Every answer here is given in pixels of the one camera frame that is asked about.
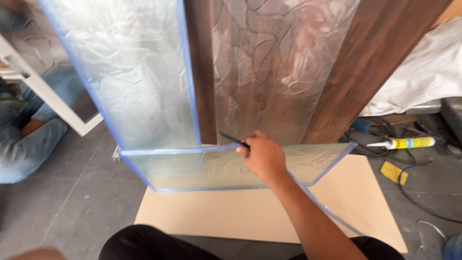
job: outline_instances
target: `dark wood panel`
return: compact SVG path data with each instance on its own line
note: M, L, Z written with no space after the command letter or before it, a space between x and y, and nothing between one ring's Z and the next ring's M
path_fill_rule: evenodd
M185 0L184 5L201 140L216 144L210 0Z
M336 142L451 0L361 0L303 143Z

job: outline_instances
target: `frosted glass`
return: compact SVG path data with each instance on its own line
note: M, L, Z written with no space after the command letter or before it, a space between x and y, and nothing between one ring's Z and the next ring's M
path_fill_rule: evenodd
M124 149L200 145L181 0L41 0Z
M217 132L301 143L358 3L212 0Z
M353 143L284 147L287 169L312 185L355 146ZM265 187L251 173L237 145L121 151L122 158L157 191L221 190Z

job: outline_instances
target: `white tarp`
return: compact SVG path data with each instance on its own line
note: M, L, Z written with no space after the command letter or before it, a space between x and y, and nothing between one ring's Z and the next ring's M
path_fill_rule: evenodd
M462 18L455 18L422 38L361 116L403 113L430 100L460 97L461 78Z

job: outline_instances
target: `cardboard sheet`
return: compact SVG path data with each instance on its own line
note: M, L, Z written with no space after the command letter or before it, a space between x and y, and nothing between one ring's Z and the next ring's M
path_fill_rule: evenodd
M407 252L365 156L347 155L310 190L360 232ZM135 224L176 235L299 243L289 217L269 189L155 193L148 188ZM339 227L347 236L356 236Z

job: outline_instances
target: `black pants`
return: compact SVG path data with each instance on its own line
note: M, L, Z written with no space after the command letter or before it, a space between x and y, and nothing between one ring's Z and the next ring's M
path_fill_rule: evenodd
M404 260L398 251L375 238L359 236L352 241L369 260ZM219 260L218 257L164 232L145 225L128 226L103 246L99 260ZM305 254L292 260L306 260Z

